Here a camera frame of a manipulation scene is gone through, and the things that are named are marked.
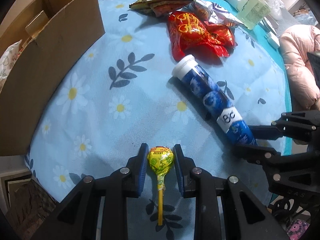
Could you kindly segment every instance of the blue cylindrical tube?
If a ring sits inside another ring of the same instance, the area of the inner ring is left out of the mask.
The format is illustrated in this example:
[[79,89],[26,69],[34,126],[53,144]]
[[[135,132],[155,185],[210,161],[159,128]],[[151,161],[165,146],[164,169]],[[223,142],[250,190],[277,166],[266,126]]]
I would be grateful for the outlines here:
[[192,55],[185,56],[175,66],[172,76],[179,78],[195,96],[201,99],[232,144],[257,144],[252,132],[231,100],[212,81]]

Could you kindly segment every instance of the bottle of green liquid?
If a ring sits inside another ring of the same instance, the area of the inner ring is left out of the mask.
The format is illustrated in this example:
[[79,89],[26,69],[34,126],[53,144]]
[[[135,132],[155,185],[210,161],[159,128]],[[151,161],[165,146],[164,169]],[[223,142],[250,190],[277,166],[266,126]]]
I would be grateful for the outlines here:
[[252,30],[270,11],[266,0],[248,0],[238,12],[237,18]]

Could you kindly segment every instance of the silver foil package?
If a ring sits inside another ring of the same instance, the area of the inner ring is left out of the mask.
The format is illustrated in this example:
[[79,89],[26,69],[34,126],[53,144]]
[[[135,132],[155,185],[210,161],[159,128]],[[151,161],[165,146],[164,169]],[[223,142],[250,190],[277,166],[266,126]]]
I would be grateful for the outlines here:
[[243,22],[217,3],[194,0],[186,6],[202,21],[209,24],[224,24],[228,27],[243,26]]

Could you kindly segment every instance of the pink puffer jacket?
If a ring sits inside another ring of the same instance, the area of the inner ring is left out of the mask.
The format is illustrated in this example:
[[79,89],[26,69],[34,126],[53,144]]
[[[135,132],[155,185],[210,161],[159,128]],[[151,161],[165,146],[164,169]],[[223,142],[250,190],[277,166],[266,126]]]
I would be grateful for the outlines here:
[[311,25],[294,25],[279,41],[290,93],[294,97],[292,110],[320,110],[320,91],[307,57],[307,52],[320,51],[320,30]]

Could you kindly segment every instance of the brown snack bag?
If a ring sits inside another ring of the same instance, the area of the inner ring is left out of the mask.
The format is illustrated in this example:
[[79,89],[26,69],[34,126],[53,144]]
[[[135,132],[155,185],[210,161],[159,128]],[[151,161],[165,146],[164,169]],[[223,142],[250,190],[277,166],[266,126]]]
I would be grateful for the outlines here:
[[129,5],[130,9],[142,11],[146,14],[154,13],[156,17],[171,13],[193,0],[137,0],[136,2]]

